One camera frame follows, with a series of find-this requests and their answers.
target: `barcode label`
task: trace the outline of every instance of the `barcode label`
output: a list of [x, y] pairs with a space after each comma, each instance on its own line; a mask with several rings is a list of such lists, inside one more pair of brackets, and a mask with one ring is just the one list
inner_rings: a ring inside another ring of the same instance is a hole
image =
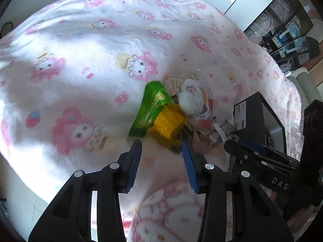
[[235, 106], [235, 128], [237, 130], [244, 129], [246, 127], [246, 102], [242, 102]]

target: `black cable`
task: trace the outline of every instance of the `black cable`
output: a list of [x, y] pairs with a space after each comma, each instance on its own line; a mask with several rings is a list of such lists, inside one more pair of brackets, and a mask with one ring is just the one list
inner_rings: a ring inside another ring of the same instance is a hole
[[6, 22], [6, 23], [4, 23], [4, 25], [2, 26], [1, 31], [0, 31], [0, 39], [3, 37], [3, 36], [2, 36], [2, 31], [3, 31], [4, 27], [5, 27], [7, 24], [11, 25], [11, 30], [10, 30], [10, 32], [14, 29], [14, 24], [13, 24], [12, 22]]

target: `bed sheet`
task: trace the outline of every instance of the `bed sheet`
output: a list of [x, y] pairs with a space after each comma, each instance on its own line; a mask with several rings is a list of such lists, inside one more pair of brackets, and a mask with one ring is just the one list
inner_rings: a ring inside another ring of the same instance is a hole
[[[300, 158], [296, 87], [203, 0], [60, 0], [30, 16], [0, 40], [0, 151], [49, 202], [74, 171], [101, 170], [129, 150], [147, 82], [196, 68], [231, 122], [234, 104], [260, 91]], [[142, 141], [135, 186], [120, 195], [125, 226], [151, 194], [187, 182], [181, 156]], [[227, 170], [222, 145], [206, 158]]]

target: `open box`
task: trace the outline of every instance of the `open box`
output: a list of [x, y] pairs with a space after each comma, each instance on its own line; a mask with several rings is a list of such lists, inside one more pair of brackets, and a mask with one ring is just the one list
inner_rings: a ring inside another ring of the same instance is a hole
[[285, 128], [260, 92], [235, 105], [234, 116], [237, 136], [286, 153]]

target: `metal screw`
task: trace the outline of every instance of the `metal screw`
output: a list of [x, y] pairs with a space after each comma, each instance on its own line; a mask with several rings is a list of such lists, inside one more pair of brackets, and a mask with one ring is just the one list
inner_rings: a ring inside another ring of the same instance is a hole
[[75, 177], [80, 177], [80, 176], [82, 176], [83, 175], [83, 172], [81, 171], [81, 170], [78, 170], [78, 171], [76, 171], [75, 173], [74, 173], [74, 176]]
[[242, 172], [241, 172], [241, 175], [242, 175], [243, 177], [249, 177], [249, 176], [250, 176], [250, 173], [249, 173], [248, 171], [242, 171]]
[[208, 170], [212, 170], [214, 168], [214, 165], [211, 163], [205, 164], [205, 168]]
[[119, 164], [118, 164], [118, 163], [112, 163], [112, 164], [110, 165], [110, 168], [111, 168], [111, 169], [117, 169], [117, 168], [119, 168]]

